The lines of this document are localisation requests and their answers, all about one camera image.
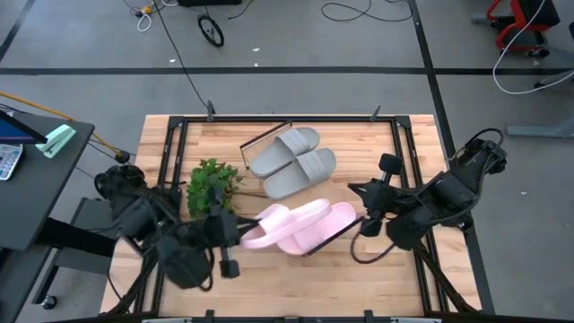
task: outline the slide sandal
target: slide sandal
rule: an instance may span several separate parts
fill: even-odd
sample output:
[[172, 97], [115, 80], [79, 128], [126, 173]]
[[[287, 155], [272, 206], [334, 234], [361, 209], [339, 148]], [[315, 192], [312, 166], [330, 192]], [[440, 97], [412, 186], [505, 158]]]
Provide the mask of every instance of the slide sandal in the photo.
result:
[[[271, 217], [283, 218], [281, 220], [273, 220], [274, 223], [292, 221], [293, 218], [305, 216], [305, 212], [308, 211], [306, 210], [306, 207], [310, 204], [316, 203], [317, 201], [292, 210], [289, 214], [269, 213], [266, 216], [272, 215]], [[314, 217], [313, 220], [316, 221], [298, 229], [297, 231], [289, 229], [290, 234], [280, 240], [277, 240], [277, 238], [281, 238], [282, 236], [270, 235], [268, 233], [270, 232], [269, 229], [261, 226], [257, 227], [243, 235], [241, 238], [241, 247], [247, 249], [261, 249], [276, 243], [277, 246], [287, 254], [294, 256], [304, 255], [320, 244], [330, 240], [331, 237], [339, 234], [340, 231], [348, 227], [357, 219], [357, 214], [355, 213], [354, 208], [345, 202], [331, 205], [328, 210], [328, 214]]]
[[327, 180], [336, 167], [336, 157], [328, 148], [297, 156], [289, 166], [263, 182], [267, 197], [280, 200]]
[[249, 170], [261, 179], [267, 178], [293, 162], [296, 156], [315, 149], [319, 140], [319, 133], [312, 128], [290, 129], [278, 135], [269, 147], [254, 158], [249, 164]]
[[287, 206], [273, 204], [256, 217], [259, 225], [241, 237], [240, 245], [246, 249], [269, 247], [328, 215], [330, 206], [329, 200], [324, 198], [292, 211]]

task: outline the white cable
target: white cable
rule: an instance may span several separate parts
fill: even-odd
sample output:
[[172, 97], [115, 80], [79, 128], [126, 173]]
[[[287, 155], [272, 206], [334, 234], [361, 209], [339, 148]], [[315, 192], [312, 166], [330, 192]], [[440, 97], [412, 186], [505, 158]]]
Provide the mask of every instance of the white cable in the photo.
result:
[[179, 4], [177, 1], [176, 1], [175, 4], [169, 4], [169, 1], [170, 1], [170, 0], [168, 0], [168, 2], [166, 2], [165, 0], [161, 0], [161, 2], [163, 3], [163, 5], [167, 5], [167, 6], [176, 6], [176, 5]]
[[502, 52], [502, 54], [500, 54], [499, 60], [496, 62], [496, 64], [494, 65], [494, 68], [492, 69], [492, 77], [494, 78], [494, 82], [496, 83], [496, 86], [499, 87], [499, 89], [507, 94], [512, 94], [512, 95], [520, 95], [520, 94], [528, 94], [528, 93], [533, 93], [536, 91], [540, 91], [542, 89], [546, 89], [549, 88], [551, 86], [554, 86], [558, 83], [562, 83], [568, 79], [570, 79], [572, 76], [574, 76], [574, 71], [572, 71], [572, 73], [566, 75], [565, 77], [561, 78], [560, 80], [554, 82], [554, 83], [550, 83], [550, 84], [546, 84], [544, 86], [541, 86], [539, 88], [535, 88], [532, 90], [528, 90], [528, 91], [522, 91], [522, 92], [512, 92], [512, 91], [508, 91], [506, 89], [504, 89], [502, 86], [500, 86], [499, 80], [496, 78], [496, 68], [499, 66], [500, 61], [502, 60], [502, 58], [506, 55], [506, 52], [509, 50], [510, 46], [512, 46], [512, 43], [514, 43], [514, 40], [516, 40], [518, 38], [518, 36], [520, 36], [520, 34], [522, 33], [522, 31], [525, 31], [526, 28], [528, 28], [528, 26], [530, 26], [530, 24], [536, 19], [536, 16], [542, 11], [542, 7], [544, 6], [544, 3], [546, 2], [546, 0], [543, 0], [542, 3], [540, 4], [540, 7], [538, 8], [538, 10], [536, 11], [535, 15], [532, 16], [532, 19], [530, 20], [530, 22], [528, 22], [526, 24], [526, 26], [524, 26], [524, 28], [522, 30], [520, 30], [518, 32], [518, 34], [516, 34], [516, 36], [514, 36], [514, 38], [509, 42], [509, 44], [504, 48], [504, 51]]
[[[147, 19], [150, 21], [150, 24], [147, 25], [146, 28], [142, 29], [142, 28], [141, 28], [142, 21], [143, 21], [145, 18], [147, 18]], [[151, 27], [152, 27], [152, 18], [150, 17], [149, 14], [144, 13], [143, 16], [142, 16], [142, 18], [140, 18], [140, 21], [137, 23], [137, 30], [140, 31], [140, 32], [146, 32], [146, 31], [149, 30]]]

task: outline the black floor stripe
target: black floor stripe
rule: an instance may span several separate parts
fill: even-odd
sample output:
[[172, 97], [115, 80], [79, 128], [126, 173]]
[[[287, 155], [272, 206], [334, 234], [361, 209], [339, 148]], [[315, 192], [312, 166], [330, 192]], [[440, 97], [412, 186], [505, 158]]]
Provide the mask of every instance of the black floor stripe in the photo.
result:
[[[434, 68], [435, 75], [492, 75], [491, 68]], [[497, 75], [554, 75], [568, 68], [500, 68]], [[426, 67], [286, 66], [286, 67], [187, 67], [190, 74], [403, 74], [426, 75]], [[0, 75], [180, 75], [180, 67], [0, 68]]]
[[[419, 13], [419, 8], [416, 4], [416, 0], [410, 0], [410, 2], [413, 8], [413, 23], [416, 30], [416, 37], [419, 40], [419, 47], [421, 48], [422, 62], [424, 63], [424, 67], [427, 70], [430, 93], [432, 94], [432, 100], [434, 102], [435, 110], [437, 113], [437, 119], [439, 120], [439, 131], [442, 136], [447, 155], [452, 156], [456, 151], [455, 144], [452, 139], [450, 125], [448, 124], [447, 112], [445, 111], [442, 96], [440, 95], [439, 82], [437, 81], [436, 70], [432, 64], [429, 44], [427, 43], [426, 36], [424, 35], [421, 15]], [[465, 241], [466, 246], [468, 247], [468, 254], [474, 272], [474, 280], [476, 281], [476, 288], [479, 293], [483, 311], [487, 314], [494, 314], [494, 304], [492, 302], [491, 290], [488, 285], [483, 263], [483, 256], [478, 245], [478, 237], [476, 236], [476, 231], [474, 228], [471, 228], [465, 232]]]
[[10, 32], [8, 32], [8, 36], [6, 36], [6, 39], [2, 43], [2, 46], [0, 47], [0, 63], [4, 59], [4, 56], [8, 52], [8, 49], [10, 49], [10, 45], [12, 45], [12, 42], [16, 38], [16, 35], [18, 34], [20, 27], [22, 26], [22, 24], [26, 20], [26, 17], [28, 16], [30, 9], [34, 5], [34, 2], [35, 2], [35, 0], [26, 1], [26, 4], [22, 8], [22, 10], [20, 11], [20, 14], [18, 15], [18, 18], [16, 19], [16, 22], [14, 23], [14, 25], [10, 29]]

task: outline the green plant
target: green plant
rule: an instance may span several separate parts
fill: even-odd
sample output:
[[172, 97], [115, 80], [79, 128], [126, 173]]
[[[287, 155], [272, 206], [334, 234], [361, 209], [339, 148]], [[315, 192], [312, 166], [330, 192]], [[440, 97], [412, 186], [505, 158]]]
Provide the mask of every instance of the green plant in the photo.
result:
[[187, 209], [192, 218], [202, 219], [209, 213], [209, 188], [223, 188], [223, 206], [231, 209], [231, 198], [243, 179], [238, 176], [238, 170], [225, 162], [218, 163], [215, 158], [201, 160], [199, 166], [192, 170], [187, 185]]

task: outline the calculator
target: calculator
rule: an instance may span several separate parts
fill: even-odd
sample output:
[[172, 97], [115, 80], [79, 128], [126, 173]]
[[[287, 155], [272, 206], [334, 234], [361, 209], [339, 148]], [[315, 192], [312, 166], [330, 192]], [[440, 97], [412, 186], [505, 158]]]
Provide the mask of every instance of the calculator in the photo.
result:
[[23, 152], [21, 144], [0, 144], [0, 180], [8, 180], [12, 176]]

